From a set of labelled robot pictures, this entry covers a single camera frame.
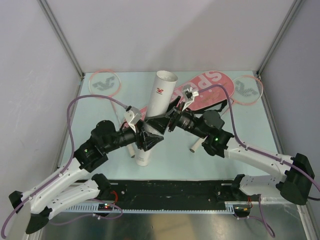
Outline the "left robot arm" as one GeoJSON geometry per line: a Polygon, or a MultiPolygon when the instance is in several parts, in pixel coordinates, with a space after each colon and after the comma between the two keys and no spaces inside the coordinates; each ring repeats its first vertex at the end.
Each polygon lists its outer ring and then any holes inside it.
{"type": "Polygon", "coordinates": [[[139,120],[133,127],[116,130],[110,120],[100,121],[90,138],[74,150],[70,160],[32,190],[14,191],[9,200],[18,213],[30,203],[27,235],[46,226],[53,217],[67,208],[86,200],[106,200],[112,190],[107,177],[97,173],[80,186],[68,189],[77,180],[92,173],[108,160],[107,154],[130,144],[149,151],[164,139],[163,133],[139,120]]]}

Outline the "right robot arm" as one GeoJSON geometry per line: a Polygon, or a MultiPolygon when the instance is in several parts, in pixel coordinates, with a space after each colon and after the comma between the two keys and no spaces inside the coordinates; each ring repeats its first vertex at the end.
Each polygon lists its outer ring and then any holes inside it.
{"type": "Polygon", "coordinates": [[[249,195],[272,194],[274,187],[295,205],[307,203],[315,184],[309,159],[301,153],[295,156],[273,153],[241,141],[236,132],[223,130],[225,122],[216,110],[205,110],[197,117],[192,110],[182,110],[178,105],[164,114],[146,117],[145,122],[161,134],[181,128],[204,139],[201,145],[210,156],[238,160],[267,173],[260,177],[237,175],[231,187],[234,199],[241,201],[249,195]]]}

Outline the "white shuttlecock tube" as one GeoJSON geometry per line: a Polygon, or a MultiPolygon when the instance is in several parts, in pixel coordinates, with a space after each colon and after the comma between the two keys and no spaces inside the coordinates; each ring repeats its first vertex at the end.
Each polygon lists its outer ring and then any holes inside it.
{"type": "MultiPolygon", "coordinates": [[[[156,72],[150,99],[146,109],[144,120],[147,117],[154,117],[164,114],[170,104],[178,77],[169,71],[159,70],[156,72]]],[[[147,132],[160,135],[154,128],[145,124],[147,132]]],[[[145,167],[150,162],[152,150],[144,151],[138,149],[135,153],[135,162],[137,165],[145,167]]]]}

